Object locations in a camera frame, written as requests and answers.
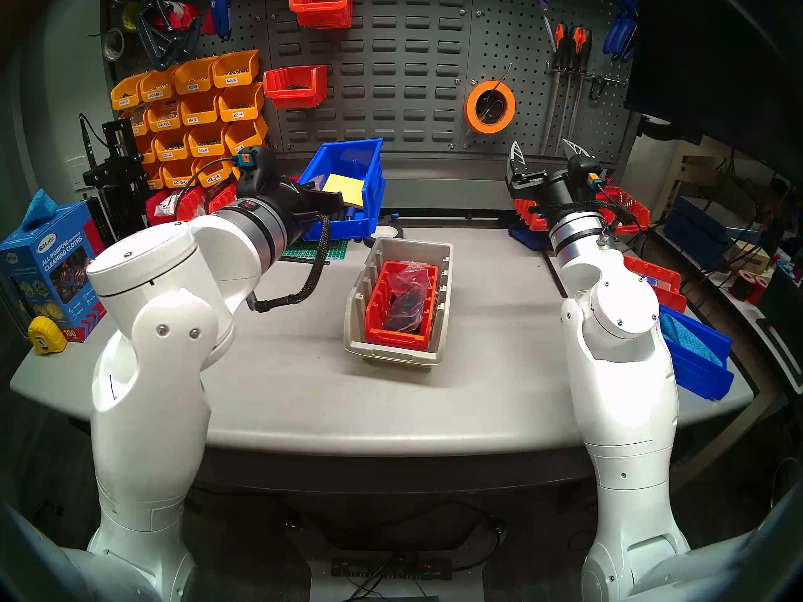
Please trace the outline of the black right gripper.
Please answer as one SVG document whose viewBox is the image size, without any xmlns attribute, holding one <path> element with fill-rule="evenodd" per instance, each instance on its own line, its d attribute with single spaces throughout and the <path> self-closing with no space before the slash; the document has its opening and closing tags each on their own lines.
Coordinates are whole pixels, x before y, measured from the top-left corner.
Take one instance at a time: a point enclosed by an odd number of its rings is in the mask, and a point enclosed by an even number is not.
<svg viewBox="0 0 803 602">
<path fill-rule="evenodd" d="M 576 155 L 590 157 L 590 153 L 568 139 L 561 139 L 561 150 L 568 159 Z M 557 224 L 577 212 L 575 190 L 568 171 L 530 171 L 524 163 L 518 141 L 511 145 L 505 181 L 513 199 L 536 202 L 536 212 L 545 218 L 547 224 Z"/>
</svg>

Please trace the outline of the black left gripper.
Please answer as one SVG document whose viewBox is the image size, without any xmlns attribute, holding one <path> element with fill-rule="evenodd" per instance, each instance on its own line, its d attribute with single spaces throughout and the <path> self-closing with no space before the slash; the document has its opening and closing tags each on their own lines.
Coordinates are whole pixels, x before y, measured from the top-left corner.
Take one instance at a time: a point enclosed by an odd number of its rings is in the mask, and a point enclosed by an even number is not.
<svg viewBox="0 0 803 602">
<path fill-rule="evenodd" d="M 285 231 L 309 231 L 322 214 L 343 214 L 346 210 L 340 192 L 319 192 L 319 209 L 312 202 L 311 191 L 286 178 L 276 178 L 276 211 Z"/>
</svg>

